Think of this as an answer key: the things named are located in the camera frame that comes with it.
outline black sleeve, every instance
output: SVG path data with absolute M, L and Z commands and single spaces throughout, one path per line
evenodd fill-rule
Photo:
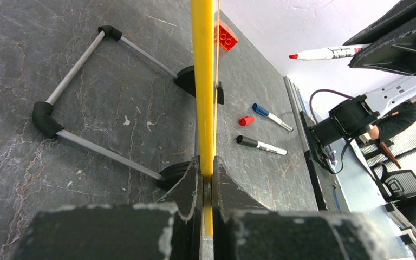
M 389 116 L 377 124 L 379 141 L 384 142 L 401 133 L 416 122 L 416 106 L 402 109 L 397 115 Z

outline white wall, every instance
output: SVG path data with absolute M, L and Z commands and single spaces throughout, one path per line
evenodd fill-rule
M 222 0 L 221 10 L 307 98 L 320 88 L 349 95 L 381 87 L 399 76 L 372 69 L 350 69 L 349 58 L 296 61 L 288 56 L 307 49 L 342 45 L 376 21 L 398 0 Z M 314 107 L 325 112 L 342 101 L 319 93 Z

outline orange building block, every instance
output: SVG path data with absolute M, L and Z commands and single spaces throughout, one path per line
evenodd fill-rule
M 220 21 L 219 24 L 218 22 L 214 23 L 214 45 L 216 45 L 218 41 L 226 51 L 231 50 L 238 43 L 238 38 L 235 33 L 233 33 L 232 29 L 230 29 L 230 27 L 223 21 Z

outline blue marker cap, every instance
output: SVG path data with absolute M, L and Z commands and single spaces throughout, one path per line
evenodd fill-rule
M 267 111 L 267 109 L 261 107 L 260 105 L 256 103 L 252 105 L 252 110 L 254 110 L 254 112 L 258 113 L 259 115 L 263 115 L 263 116 L 269 115 L 269 111 Z

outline red marker cap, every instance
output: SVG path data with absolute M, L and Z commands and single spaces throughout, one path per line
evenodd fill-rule
M 240 118 L 240 125 L 241 126 L 247 126 L 249 124 L 251 124 L 252 122 L 254 122 L 254 116 L 244 116 L 242 118 Z

